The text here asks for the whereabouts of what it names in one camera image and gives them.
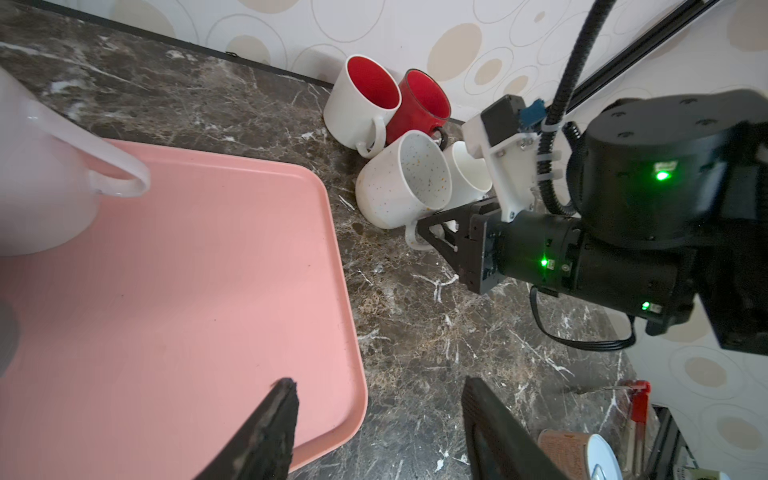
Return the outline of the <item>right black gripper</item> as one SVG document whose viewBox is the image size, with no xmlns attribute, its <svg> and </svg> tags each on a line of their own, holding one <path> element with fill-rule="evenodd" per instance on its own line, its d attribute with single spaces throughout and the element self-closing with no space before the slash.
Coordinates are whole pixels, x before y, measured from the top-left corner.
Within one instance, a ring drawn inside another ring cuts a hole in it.
<svg viewBox="0 0 768 480">
<path fill-rule="evenodd" d="M 486 294 L 501 281 L 493 260 L 500 214 L 496 200 L 481 200 L 425 217 L 417 222 L 416 232 L 471 292 Z"/>
</svg>

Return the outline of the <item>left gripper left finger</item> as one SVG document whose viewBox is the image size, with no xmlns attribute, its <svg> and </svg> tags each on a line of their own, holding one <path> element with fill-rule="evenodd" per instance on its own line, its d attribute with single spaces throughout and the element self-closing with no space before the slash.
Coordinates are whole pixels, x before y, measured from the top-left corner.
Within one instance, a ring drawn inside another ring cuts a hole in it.
<svg viewBox="0 0 768 480">
<path fill-rule="evenodd" d="M 285 479 L 299 410 L 296 382 L 278 380 L 199 479 Z"/>
</svg>

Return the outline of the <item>white mug red inside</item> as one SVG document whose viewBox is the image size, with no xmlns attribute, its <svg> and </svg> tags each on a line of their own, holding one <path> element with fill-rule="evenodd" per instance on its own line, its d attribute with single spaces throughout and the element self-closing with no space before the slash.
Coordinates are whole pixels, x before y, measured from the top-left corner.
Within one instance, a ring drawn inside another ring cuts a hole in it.
<svg viewBox="0 0 768 480">
<path fill-rule="evenodd" d="M 400 89 L 384 67 L 352 55 L 333 86 L 323 120 L 337 142 L 371 159 L 385 148 L 387 124 L 401 103 Z"/>
</svg>

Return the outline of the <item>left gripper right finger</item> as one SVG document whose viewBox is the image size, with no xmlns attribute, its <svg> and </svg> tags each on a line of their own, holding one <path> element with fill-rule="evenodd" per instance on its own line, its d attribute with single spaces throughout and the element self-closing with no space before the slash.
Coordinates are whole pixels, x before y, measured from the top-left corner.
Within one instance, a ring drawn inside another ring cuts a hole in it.
<svg viewBox="0 0 768 480">
<path fill-rule="evenodd" d="M 465 378 L 461 405 L 474 479 L 565 477 L 481 378 Z"/>
</svg>

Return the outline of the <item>cream speckled mug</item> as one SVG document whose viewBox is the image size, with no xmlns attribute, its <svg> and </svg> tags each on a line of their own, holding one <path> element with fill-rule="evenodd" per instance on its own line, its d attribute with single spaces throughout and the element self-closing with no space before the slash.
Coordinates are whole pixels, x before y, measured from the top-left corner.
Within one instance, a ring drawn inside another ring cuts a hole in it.
<svg viewBox="0 0 768 480">
<path fill-rule="evenodd" d="M 385 230 L 403 227 L 410 248 L 429 250 L 431 245 L 417 238 L 416 225 L 451 200 L 450 168 L 431 137 L 411 130 L 364 166 L 355 194 L 368 222 Z"/>
</svg>

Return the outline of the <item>white ribbed mug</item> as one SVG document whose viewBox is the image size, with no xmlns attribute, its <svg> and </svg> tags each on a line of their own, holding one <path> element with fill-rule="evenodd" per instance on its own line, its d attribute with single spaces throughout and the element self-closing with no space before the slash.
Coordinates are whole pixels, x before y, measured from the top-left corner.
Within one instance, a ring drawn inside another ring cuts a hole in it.
<svg viewBox="0 0 768 480">
<path fill-rule="evenodd" d="M 481 200 L 492 188 L 485 160 L 469 154 L 466 144 L 457 141 L 443 151 L 450 170 L 452 193 L 445 210 Z"/>
</svg>

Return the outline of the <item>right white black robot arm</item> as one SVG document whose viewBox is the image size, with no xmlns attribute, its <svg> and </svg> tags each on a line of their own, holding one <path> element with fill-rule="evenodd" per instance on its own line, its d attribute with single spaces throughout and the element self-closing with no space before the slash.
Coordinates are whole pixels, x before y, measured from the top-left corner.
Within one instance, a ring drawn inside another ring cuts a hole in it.
<svg viewBox="0 0 768 480">
<path fill-rule="evenodd" d="M 551 103 L 506 95 L 467 121 L 494 196 L 406 229 L 469 290 L 527 282 L 644 319 L 701 303 L 719 345 L 767 351 L 767 100 L 753 90 L 625 98 L 585 130 L 567 108 L 612 3 L 595 2 Z"/>
</svg>

